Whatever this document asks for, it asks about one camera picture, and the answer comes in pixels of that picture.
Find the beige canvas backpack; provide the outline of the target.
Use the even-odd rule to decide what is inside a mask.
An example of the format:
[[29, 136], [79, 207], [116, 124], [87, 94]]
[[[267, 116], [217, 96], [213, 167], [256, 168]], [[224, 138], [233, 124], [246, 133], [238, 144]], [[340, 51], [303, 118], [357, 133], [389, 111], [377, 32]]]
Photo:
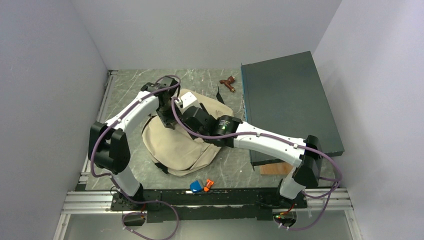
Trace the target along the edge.
[[221, 147], [192, 139], [179, 125], [175, 129], [164, 127], [155, 116], [144, 124], [142, 140], [151, 160], [163, 172], [182, 177], [208, 166]]

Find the orange pencil sharpener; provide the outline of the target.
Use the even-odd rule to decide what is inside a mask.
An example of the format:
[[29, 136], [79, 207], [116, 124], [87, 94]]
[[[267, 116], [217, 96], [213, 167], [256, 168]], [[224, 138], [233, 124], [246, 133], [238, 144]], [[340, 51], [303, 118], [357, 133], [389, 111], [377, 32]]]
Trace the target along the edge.
[[211, 190], [212, 186], [214, 185], [214, 183], [215, 182], [213, 180], [211, 180], [211, 179], [208, 178], [206, 180], [206, 184], [203, 187], [203, 191], [204, 192], [209, 192]]

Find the blue eraser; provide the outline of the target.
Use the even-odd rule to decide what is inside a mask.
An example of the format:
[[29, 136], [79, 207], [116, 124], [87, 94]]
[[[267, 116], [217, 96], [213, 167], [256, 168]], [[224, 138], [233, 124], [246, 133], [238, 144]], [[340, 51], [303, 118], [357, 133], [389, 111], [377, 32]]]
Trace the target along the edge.
[[204, 190], [204, 185], [200, 180], [195, 180], [189, 185], [189, 189], [192, 193], [199, 193]]

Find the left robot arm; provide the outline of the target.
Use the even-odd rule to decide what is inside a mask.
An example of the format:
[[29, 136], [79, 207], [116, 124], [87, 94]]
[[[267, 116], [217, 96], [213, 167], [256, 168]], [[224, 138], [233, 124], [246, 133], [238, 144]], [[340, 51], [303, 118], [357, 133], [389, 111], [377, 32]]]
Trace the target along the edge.
[[144, 188], [129, 166], [131, 151], [128, 137], [152, 115], [156, 115], [164, 127], [173, 129], [176, 119], [171, 98], [179, 93], [180, 85], [181, 79], [176, 75], [165, 75], [154, 83], [148, 82], [116, 116], [104, 123], [96, 121], [90, 128], [90, 173], [94, 178], [108, 177], [124, 195], [123, 202], [131, 210], [143, 205]]

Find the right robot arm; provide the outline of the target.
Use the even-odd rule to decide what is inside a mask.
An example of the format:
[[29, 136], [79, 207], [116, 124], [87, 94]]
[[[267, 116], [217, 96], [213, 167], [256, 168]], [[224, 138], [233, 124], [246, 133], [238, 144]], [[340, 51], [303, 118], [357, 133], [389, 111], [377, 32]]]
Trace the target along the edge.
[[249, 124], [237, 117], [222, 115], [218, 118], [204, 109], [190, 106], [175, 120], [193, 137], [218, 147], [256, 151], [292, 166], [292, 170], [279, 184], [276, 203], [289, 207], [306, 188], [319, 185], [322, 158], [315, 136], [307, 139], [272, 133]]

